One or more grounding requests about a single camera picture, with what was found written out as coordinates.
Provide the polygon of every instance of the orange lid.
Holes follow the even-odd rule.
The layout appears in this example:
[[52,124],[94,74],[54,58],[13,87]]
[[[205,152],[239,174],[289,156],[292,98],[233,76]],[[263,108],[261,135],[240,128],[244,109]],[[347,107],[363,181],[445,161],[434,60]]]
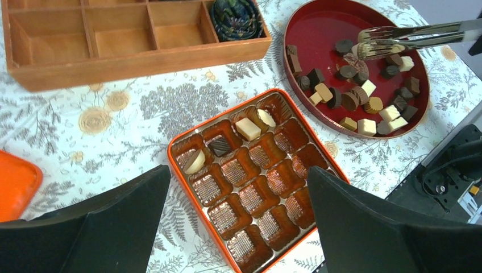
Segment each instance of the orange lid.
[[0,151],[0,222],[17,220],[42,182],[39,167]]

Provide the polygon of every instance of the tongs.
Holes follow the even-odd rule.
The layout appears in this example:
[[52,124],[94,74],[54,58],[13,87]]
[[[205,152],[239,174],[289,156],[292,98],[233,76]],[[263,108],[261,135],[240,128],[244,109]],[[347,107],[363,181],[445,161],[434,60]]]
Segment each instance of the tongs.
[[[411,39],[424,35],[436,36]],[[374,27],[360,32],[356,54],[360,60],[381,59],[414,49],[475,41],[481,35],[482,18],[432,26]]]

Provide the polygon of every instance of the tablecloth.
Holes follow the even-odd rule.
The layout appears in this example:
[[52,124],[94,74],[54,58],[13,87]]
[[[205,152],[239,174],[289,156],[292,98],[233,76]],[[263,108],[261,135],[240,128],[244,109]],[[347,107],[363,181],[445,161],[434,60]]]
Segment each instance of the tablecloth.
[[[354,186],[386,197],[481,101],[482,82],[450,47],[421,50],[431,84],[421,124],[392,140],[339,134],[307,112],[282,68],[286,23],[305,2],[258,0],[273,36],[262,60],[43,93],[27,93],[8,75],[2,42],[0,148],[37,164],[45,175],[22,218],[77,203],[168,164],[166,148],[177,134],[274,87],[291,94]],[[399,26],[426,24],[407,0],[361,2]],[[311,272],[322,261],[314,233],[272,272]],[[231,272],[175,179],[148,272]]]

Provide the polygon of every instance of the red plate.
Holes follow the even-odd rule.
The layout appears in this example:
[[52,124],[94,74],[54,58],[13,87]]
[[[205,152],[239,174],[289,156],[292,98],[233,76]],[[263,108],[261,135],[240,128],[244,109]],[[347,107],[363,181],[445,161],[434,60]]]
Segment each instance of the red plate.
[[349,61],[352,65],[367,69],[369,79],[377,86],[372,96],[380,97],[384,107],[389,106],[394,97],[394,91],[403,86],[405,78],[410,76],[418,78],[420,80],[421,93],[411,100],[409,105],[413,105],[419,110],[408,125],[389,135],[377,134],[367,137],[340,126],[338,122],[344,117],[350,117],[354,121],[368,118],[377,123],[382,119],[378,114],[366,113],[361,106],[353,112],[347,111],[343,107],[332,110],[322,103],[313,106],[308,100],[313,92],[311,90],[303,92],[298,87],[286,60],[286,50],[284,53],[284,66],[295,94],[320,121],[347,135],[388,139],[404,135],[418,125],[427,111],[430,86],[425,66],[416,51],[404,54],[404,56],[412,57],[415,67],[411,71],[399,73],[390,80],[386,80],[380,75],[380,71],[386,67],[385,60],[364,62],[354,59],[354,57],[351,57],[353,55],[347,55],[343,58],[334,52],[337,41],[350,39],[356,44],[358,33],[361,30],[374,26],[395,26],[395,24],[377,11],[357,2],[350,0],[315,0],[301,6],[290,18],[286,27],[284,47],[286,48],[288,44],[294,44],[298,47],[298,58],[303,70],[301,75],[308,74],[313,68],[319,68],[326,78],[325,84],[328,87],[338,88],[342,93],[350,90],[355,84],[335,78],[335,74],[338,71],[337,67],[345,65]]

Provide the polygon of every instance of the floral tablecloth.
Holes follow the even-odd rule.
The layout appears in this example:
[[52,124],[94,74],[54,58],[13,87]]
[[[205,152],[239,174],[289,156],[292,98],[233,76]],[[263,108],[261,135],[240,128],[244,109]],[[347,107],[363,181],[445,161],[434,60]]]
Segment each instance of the floral tablecloth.
[[[426,24],[407,0],[361,1],[400,26]],[[177,134],[273,87],[294,97],[353,185],[386,197],[481,101],[482,82],[449,47],[424,49],[432,90],[429,112],[416,130],[393,140],[340,135],[306,111],[282,68],[285,25],[304,2],[258,0],[273,43],[264,59],[248,63],[32,94],[7,74],[2,58],[0,148],[45,174],[22,218],[77,203],[168,164],[166,147]],[[322,261],[315,233],[272,272],[311,272]],[[231,271],[175,179],[148,271]]]

